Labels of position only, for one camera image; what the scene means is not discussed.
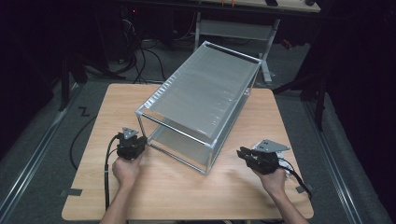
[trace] wooden table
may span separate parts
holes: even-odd
[[[108,87],[90,140],[63,210],[67,220],[99,220],[105,212],[104,164],[111,138],[126,126],[140,131],[134,111],[158,88],[157,85],[112,84]],[[253,147],[264,138],[290,146],[282,118],[270,90],[253,89],[209,175],[191,169],[164,153],[146,147],[141,174],[136,182],[128,219],[268,219],[279,218],[276,206],[259,178],[239,159],[239,147]],[[109,164],[117,158],[110,156]],[[285,152],[297,173],[292,150]],[[313,216],[306,193],[298,193],[297,180],[286,181],[286,191],[304,217]],[[110,200],[118,182],[109,175]]]

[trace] hand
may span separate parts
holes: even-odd
[[[118,157],[113,162],[113,175],[118,179],[120,188],[131,188],[139,175],[139,163],[142,160],[142,154],[136,159],[127,161],[122,157]]]
[[[253,172],[260,178],[262,186],[271,196],[285,194],[286,171],[284,169],[277,168],[269,175],[262,175],[255,170]]]

